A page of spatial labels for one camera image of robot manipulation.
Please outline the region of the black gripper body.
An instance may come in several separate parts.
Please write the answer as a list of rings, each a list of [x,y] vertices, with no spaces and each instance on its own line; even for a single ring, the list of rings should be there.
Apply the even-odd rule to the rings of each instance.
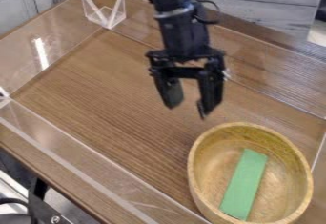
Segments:
[[[210,46],[207,30],[218,20],[207,19],[203,8],[158,11],[154,18],[163,40],[163,49],[147,53],[154,81],[196,79],[200,83],[223,83],[226,53]]]

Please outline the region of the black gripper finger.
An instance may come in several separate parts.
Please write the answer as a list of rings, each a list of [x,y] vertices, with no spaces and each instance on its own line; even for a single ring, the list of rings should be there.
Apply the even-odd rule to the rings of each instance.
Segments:
[[[206,118],[223,100],[224,76],[220,73],[200,71],[198,75],[200,99],[198,109],[200,118]]]
[[[170,109],[175,108],[183,100],[179,79],[166,77],[159,73],[154,76],[154,83],[166,107]]]

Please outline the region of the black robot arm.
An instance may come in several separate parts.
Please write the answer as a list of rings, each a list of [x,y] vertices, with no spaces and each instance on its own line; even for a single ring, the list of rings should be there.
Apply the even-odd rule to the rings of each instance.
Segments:
[[[198,110],[207,116],[223,101],[224,55],[210,46],[204,0],[150,0],[164,48],[148,51],[150,75],[167,108],[183,100],[180,79],[198,81]]]

